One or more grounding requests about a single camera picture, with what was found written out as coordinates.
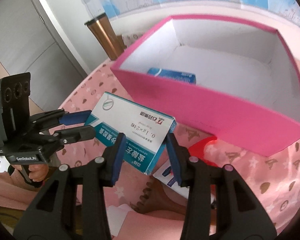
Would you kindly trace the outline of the person's left hand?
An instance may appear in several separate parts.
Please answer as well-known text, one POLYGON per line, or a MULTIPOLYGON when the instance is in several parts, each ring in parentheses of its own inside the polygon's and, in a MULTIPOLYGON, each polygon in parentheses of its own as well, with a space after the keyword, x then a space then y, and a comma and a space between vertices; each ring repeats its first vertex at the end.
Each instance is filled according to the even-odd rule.
POLYGON ((19 165, 17 169, 27 183, 43 181, 49 171, 49 167, 46 164, 19 165))

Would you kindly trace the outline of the left pink sleeve forearm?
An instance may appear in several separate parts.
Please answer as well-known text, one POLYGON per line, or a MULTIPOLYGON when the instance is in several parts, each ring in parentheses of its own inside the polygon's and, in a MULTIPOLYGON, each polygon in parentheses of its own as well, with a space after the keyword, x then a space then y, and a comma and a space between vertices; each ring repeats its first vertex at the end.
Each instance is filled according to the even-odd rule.
POLYGON ((0 173, 0 207, 26 210, 40 188, 35 188, 23 179, 18 171, 12 175, 0 173))

